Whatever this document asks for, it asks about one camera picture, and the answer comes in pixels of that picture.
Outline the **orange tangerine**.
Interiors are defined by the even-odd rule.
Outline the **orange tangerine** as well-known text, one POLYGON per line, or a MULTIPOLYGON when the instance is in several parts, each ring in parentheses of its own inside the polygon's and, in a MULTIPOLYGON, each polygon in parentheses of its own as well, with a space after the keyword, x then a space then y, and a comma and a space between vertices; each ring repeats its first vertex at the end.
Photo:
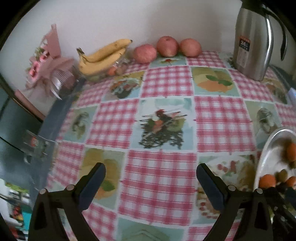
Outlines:
POLYGON ((259 178, 258 187, 261 189, 267 189, 276 186, 276 178, 272 174, 265 174, 259 178))
POLYGON ((294 162, 296 160, 296 144, 289 143, 286 149, 286 156, 289 162, 294 162))

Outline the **large steel plate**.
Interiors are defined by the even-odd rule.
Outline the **large steel plate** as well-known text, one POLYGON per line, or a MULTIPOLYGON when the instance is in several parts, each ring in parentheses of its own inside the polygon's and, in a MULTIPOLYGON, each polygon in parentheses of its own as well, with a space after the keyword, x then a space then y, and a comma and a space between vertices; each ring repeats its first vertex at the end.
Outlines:
POLYGON ((260 177, 265 174, 275 175, 282 169, 287 170, 288 177, 295 176, 286 159, 286 149, 290 143, 295 143, 295 132, 288 128, 278 128, 268 137, 261 152, 257 165, 253 189, 259 187, 260 177))

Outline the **checkered picture tablecloth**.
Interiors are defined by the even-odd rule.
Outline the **checkered picture tablecloth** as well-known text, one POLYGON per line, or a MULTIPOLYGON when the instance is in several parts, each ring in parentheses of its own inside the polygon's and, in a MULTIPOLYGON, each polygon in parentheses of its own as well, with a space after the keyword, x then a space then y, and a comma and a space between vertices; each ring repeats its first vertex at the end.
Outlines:
POLYGON ((46 187, 62 190, 101 162, 106 178, 83 212, 100 240, 203 240, 219 212, 197 165, 250 191, 260 152, 282 126, 295 129, 295 110, 273 68, 257 82, 227 53, 132 62, 74 98, 46 187))

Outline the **pink flower bouquet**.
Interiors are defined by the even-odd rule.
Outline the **pink flower bouquet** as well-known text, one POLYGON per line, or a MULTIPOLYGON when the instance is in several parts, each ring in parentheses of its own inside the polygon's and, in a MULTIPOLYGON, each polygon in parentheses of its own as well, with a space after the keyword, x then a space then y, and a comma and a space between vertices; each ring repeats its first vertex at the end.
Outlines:
POLYGON ((30 95, 61 100, 72 92, 77 82, 73 73, 74 59, 62 56, 55 24, 43 36, 29 61, 25 90, 30 95))

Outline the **steel thermos jug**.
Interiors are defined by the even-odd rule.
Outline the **steel thermos jug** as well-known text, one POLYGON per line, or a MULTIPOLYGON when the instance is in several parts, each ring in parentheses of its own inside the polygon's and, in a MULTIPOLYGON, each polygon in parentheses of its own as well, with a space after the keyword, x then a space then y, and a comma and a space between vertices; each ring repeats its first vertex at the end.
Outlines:
POLYGON ((282 30, 280 59, 287 52, 287 32, 283 20, 270 11, 264 1, 242 1, 235 26, 233 65, 246 77, 262 81, 273 52, 273 17, 282 30))

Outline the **clear glass fruit bowl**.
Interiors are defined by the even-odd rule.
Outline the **clear glass fruit bowl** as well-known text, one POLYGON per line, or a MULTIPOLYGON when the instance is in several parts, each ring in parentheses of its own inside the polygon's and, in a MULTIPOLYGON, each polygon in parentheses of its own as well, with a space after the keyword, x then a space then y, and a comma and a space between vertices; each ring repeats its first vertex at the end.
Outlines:
POLYGON ((76 49, 79 55, 78 71, 82 77, 90 80, 92 78, 104 78, 108 70, 112 67, 118 66, 126 59, 128 47, 115 51, 111 55, 102 60, 89 62, 83 57, 84 52, 78 48, 76 49))

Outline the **yellow banana bunch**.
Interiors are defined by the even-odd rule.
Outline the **yellow banana bunch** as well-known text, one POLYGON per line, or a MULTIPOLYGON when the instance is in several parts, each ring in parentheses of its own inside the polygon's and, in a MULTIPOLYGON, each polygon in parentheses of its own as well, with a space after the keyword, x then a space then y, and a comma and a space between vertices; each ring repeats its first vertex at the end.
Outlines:
POLYGON ((77 48, 76 51, 79 55, 78 69, 80 73, 89 76, 105 71, 125 55, 131 43, 133 43, 131 39, 119 39, 90 55, 85 55, 81 48, 77 48))

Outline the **red apple right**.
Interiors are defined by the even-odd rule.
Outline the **red apple right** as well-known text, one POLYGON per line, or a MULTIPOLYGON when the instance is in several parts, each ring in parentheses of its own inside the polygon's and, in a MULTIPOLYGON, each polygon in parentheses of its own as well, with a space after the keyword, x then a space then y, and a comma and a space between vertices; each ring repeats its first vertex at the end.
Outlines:
POLYGON ((202 53, 202 47, 197 40, 188 38, 180 42, 180 51, 186 57, 197 57, 202 53))

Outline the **red apple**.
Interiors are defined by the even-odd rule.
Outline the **red apple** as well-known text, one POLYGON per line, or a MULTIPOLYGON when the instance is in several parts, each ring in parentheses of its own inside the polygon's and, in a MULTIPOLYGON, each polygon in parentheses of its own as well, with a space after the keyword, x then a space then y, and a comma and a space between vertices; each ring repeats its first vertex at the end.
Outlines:
POLYGON ((145 44, 134 49, 132 54, 134 60, 139 64, 148 64, 157 57, 157 50, 153 45, 145 44))
POLYGON ((197 57, 202 53, 202 47, 197 40, 188 38, 180 42, 180 51, 186 57, 197 57))
POLYGON ((157 42, 157 51, 163 57, 173 57, 179 51, 179 44, 173 37, 163 36, 157 42))

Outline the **red apple middle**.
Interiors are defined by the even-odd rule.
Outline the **red apple middle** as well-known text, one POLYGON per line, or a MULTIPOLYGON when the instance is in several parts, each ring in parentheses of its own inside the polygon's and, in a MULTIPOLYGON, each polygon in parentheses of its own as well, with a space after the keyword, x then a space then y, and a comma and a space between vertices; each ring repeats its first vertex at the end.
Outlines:
POLYGON ((163 36, 157 42, 157 51, 163 57, 173 57, 179 51, 179 44, 173 37, 163 36))

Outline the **red apple left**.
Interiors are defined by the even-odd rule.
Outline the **red apple left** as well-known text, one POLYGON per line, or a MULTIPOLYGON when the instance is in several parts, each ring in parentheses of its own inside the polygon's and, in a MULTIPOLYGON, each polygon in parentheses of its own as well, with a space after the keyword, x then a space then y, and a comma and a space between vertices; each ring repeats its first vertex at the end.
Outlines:
POLYGON ((134 49, 132 54, 134 60, 139 64, 148 64, 157 57, 157 50, 153 45, 145 44, 134 49))

